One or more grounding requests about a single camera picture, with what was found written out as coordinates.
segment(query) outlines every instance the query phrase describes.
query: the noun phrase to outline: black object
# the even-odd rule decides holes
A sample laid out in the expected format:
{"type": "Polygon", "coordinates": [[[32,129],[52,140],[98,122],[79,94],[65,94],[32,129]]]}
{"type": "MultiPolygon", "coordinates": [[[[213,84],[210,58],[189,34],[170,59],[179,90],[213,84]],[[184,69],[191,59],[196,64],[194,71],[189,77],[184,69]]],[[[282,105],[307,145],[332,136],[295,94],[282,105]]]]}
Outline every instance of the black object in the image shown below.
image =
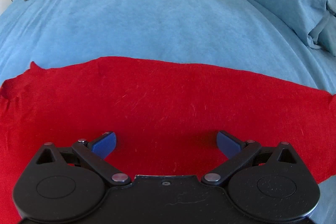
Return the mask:
{"type": "Polygon", "coordinates": [[[136,176],[131,182],[95,154],[107,155],[115,141],[107,133],[72,147],[43,145],[13,191],[20,223],[313,224],[320,190],[288,142],[262,147],[220,131],[217,145],[230,159],[201,181],[136,176]]]}

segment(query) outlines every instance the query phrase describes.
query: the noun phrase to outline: blue gripper pad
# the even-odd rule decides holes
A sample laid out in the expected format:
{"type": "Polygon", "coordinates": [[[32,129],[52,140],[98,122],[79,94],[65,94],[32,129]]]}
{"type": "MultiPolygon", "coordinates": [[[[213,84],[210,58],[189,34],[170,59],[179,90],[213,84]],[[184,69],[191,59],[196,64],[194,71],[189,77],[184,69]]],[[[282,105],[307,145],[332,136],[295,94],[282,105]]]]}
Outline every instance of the blue gripper pad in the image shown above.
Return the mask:
{"type": "Polygon", "coordinates": [[[105,159],[116,147],[117,137],[114,132],[103,134],[91,143],[91,151],[105,159]]]}
{"type": "Polygon", "coordinates": [[[241,144],[237,143],[233,138],[230,138],[221,131],[217,134],[217,147],[228,159],[234,157],[243,149],[241,144]]]}

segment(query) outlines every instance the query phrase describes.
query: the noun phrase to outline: blue bed sheet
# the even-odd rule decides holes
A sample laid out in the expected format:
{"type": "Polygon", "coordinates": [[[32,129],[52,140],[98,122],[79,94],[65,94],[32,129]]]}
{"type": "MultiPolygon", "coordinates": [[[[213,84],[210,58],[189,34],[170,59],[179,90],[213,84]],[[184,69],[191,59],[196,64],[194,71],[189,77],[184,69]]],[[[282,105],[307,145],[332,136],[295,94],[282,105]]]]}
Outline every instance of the blue bed sheet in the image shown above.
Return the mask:
{"type": "Polygon", "coordinates": [[[101,56],[205,63],[336,93],[336,61],[253,0],[15,0],[0,16],[0,83],[31,61],[101,56]]]}

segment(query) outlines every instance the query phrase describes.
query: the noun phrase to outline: metal rivet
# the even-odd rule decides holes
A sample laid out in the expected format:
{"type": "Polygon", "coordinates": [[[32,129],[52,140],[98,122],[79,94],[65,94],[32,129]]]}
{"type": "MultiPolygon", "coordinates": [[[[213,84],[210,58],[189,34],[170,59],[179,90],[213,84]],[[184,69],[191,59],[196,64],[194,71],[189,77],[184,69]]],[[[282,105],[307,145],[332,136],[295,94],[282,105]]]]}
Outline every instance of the metal rivet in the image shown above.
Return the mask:
{"type": "Polygon", "coordinates": [[[124,173],[116,173],[112,176],[112,180],[115,182],[125,182],[128,179],[128,175],[124,173]]]}
{"type": "Polygon", "coordinates": [[[217,173],[208,173],[204,176],[204,179],[206,181],[216,182],[216,181],[219,181],[221,179],[221,176],[217,173]]]}

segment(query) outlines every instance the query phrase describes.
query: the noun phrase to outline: red cloth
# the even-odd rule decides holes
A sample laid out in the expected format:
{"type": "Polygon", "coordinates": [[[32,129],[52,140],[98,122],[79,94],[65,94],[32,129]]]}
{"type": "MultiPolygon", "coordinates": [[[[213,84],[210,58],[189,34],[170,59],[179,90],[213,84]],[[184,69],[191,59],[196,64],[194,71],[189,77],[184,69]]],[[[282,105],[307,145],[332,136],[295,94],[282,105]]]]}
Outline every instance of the red cloth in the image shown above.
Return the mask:
{"type": "Polygon", "coordinates": [[[199,64],[121,57],[44,70],[0,89],[0,219],[19,221],[11,192],[47,141],[117,134],[107,161],[135,174],[201,176],[225,161],[216,132],[264,146],[289,141],[318,182],[336,174],[336,97],[276,78],[199,64]]]}

